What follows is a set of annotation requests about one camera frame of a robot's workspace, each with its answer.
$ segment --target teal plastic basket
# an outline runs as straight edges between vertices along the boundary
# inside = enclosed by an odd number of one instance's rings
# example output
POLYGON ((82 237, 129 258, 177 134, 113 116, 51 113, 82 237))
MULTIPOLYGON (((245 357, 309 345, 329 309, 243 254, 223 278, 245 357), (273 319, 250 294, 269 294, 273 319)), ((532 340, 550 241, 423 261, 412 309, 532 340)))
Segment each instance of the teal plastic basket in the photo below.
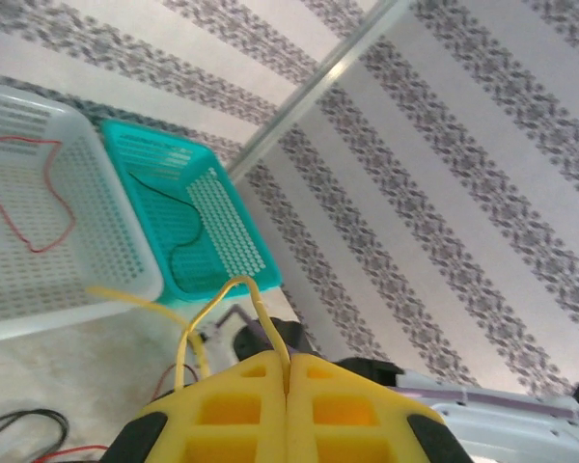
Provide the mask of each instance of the teal plastic basket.
MULTIPOLYGON (((225 169, 208 148, 139 125, 105 121, 105 146, 163 273, 168 299, 213 297, 236 275, 261 290, 281 273, 225 169)), ((241 296, 240 285, 229 296, 241 296)))

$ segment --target yellow cable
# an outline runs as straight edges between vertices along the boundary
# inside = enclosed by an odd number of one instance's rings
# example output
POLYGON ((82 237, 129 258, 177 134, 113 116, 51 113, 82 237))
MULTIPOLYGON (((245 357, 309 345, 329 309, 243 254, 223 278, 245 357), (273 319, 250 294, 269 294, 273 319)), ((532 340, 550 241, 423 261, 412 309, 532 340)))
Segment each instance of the yellow cable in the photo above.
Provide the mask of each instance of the yellow cable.
MULTIPOLYGON (((155 302, 147 301, 146 299, 142 299, 141 297, 134 296, 134 295, 129 294, 127 292, 117 291, 115 289, 109 289, 109 288, 103 287, 103 286, 90 286, 90 287, 87 287, 86 290, 89 293, 94 294, 95 296, 103 297, 105 299, 112 299, 112 300, 127 302, 129 304, 134 304, 136 306, 139 306, 142 309, 146 309, 147 311, 161 313, 162 315, 165 315, 168 318, 170 318, 171 320, 180 324, 182 326, 182 329, 183 329, 182 332, 183 333, 184 333, 184 330, 186 330, 189 326, 188 321, 186 321, 184 318, 182 318, 177 313, 169 310, 167 307, 161 306, 160 304, 157 304, 155 302)), ((190 335, 189 335, 189 341, 191 342, 191 346, 193 347, 193 352, 195 353, 195 356, 198 359, 198 363, 200 364, 200 372, 201 372, 202 376, 203 377, 210 376, 210 367, 209 367, 208 362, 207 362, 206 352, 204 350, 204 342, 202 341, 202 337, 198 333, 193 332, 193 333, 190 333, 190 335)), ((184 364, 184 362, 182 362, 182 364, 180 364, 181 370, 182 370, 182 375, 184 375, 183 364, 184 364)))
POLYGON ((225 297, 225 295, 232 289, 232 287, 244 283, 247 285, 249 289, 249 294, 251 295, 251 302, 253 303, 253 307, 258 314, 258 318, 260 319, 260 323, 262 324, 263 330, 266 332, 270 343, 274 350, 279 354, 279 359, 281 361, 281 368, 283 370, 283 382, 284 388, 286 393, 290 388, 290 355, 288 353, 288 348, 281 338, 281 335, 277 331, 277 329, 272 324, 272 320, 268 316, 266 312, 265 305, 263 304, 262 295, 260 294, 260 289, 255 281, 246 275, 240 275, 237 277, 233 277, 231 280, 226 282, 221 290, 214 296, 210 302, 208 302, 204 308, 193 317, 189 325, 186 329, 182 332, 182 336, 180 337, 180 342, 178 346, 178 352, 176 355, 176 376, 174 379, 174 390, 179 391, 183 387, 184 383, 184 356, 186 352, 186 343, 187 340, 190 339, 190 335, 195 330, 197 324, 206 316, 208 312, 210 312, 219 302, 221 299, 225 297))

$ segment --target black rubber edge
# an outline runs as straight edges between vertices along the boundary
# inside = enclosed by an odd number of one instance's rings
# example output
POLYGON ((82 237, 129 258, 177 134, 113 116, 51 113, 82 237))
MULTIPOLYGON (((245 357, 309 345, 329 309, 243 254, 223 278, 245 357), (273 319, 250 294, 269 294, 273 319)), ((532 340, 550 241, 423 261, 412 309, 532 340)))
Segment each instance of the black rubber edge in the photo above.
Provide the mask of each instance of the black rubber edge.
POLYGON ((145 463, 161 435, 167 415, 152 412, 127 424, 99 463, 145 463))
POLYGON ((473 463, 451 430, 425 415, 407 417, 430 463, 473 463))
POLYGON ((397 386, 397 376, 405 373, 402 368, 397 367, 391 362, 362 359, 360 357, 343 359, 335 362, 335 365, 363 376, 364 378, 371 379, 374 383, 388 387, 397 386))
MULTIPOLYGON (((297 321, 285 321, 279 318, 272 317, 272 324, 275 326, 281 338, 285 343, 297 350, 298 352, 303 352, 307 354, 315 354, 307 335, 305 334, 304 328, 297 321)), ((243 327, 234 337, 234 352, 235 356, 240 362, 249 357, 252 357, 264 350, 271 350, 272 346, 265 338, 265 334, 254 333, 249 326, 243 327)))

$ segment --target white plastic basket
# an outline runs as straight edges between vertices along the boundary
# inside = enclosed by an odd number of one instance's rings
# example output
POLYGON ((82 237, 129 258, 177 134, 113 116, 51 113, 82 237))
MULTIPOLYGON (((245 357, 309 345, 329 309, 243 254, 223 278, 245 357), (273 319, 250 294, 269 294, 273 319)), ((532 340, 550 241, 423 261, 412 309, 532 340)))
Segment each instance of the white plastic basket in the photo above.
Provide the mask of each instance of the white plastic basket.
MULTIPOLYGON (((103 285, 156 299, 163 280, 97 134, 74 109, 0 85, 0 136, 59 140, 50 180, 76 225, 65 242, 31 253, 0 214, 0 339, 130 308, 86 293, 103 285)), ((37 246, 54 241, 69 216, 48 191, 42 167, 51 146, 0 143, 0 203, 37 246)))

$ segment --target black wire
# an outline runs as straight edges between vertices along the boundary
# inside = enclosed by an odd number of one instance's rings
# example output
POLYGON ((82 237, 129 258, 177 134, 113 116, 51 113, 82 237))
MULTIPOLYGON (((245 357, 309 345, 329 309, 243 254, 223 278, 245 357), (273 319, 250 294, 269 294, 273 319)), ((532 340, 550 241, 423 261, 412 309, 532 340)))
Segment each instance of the black wire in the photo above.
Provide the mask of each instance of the black wire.
POLYGON ((36 458, 41 458, 58 450, 69 436, 69 420, 67 420, 67 417, 65 417, 62 413, 56 412, 55 410, 49 410, 47 408, 35 408, 33 410, 16 410, 14 412, 7 413, 6 415, 2 415, 0 417, 0 433, 11 426, 14 422, 30 415, 38 415, 50 418, 60 426, 60 437, 58 440, 46 449, 39 450, 40 455, 36 458))
POLYGON ((144 183, 140 178, 136 177, 132 172, 128 173, 130 176, 133 177, 133 179, 135 181, 137 181, 140 185, 142 185, 145 188, 148 188, 149 190, 153 191, 154 193, 164 196, 165 198, 168 198, 170 200, 176 201, 177 203, 181 203, 184 205, 188 205, 189 207, 191 207, 196 213, 197 216, 199 218, 199 222, 200 222, 200 227, 197 230, 197 233, 195 233, 195 237, 193 239, 191 239, 190 241, 186 242, 186 243, 180 243, 177 244, 176 246, 174 246, 170 252, 169 255, 167 257, 168 260, 168 264, 170 267, 170 273, 172 274, 172 278, 174 279, 174 282, 176 283, 176 286, 178 286, 182 291, 184 292, 189 292, 189 290, 184 289, 183 287, 180 287, 179 281, 178 281, 178 276, 176 274, 176 271, 174 270, 174 256, 176 254, 176 251, 179 250, 180 248, 188 248, 189 246, 194 245, 195 243, 197 243, 200 238, 202 237, 202 234, 204 233, 204 220, 202 219, 202 214, 201 212, 198 210, 198 208, 191 204, 188 203, 187 201, 183 201, 180 198, 175 198, 171 195, 168 195, 167 193, 162 192, 161 190, 157 190, 156 188, 152 188, 151 186, 147 185, 146 183, 144 183))

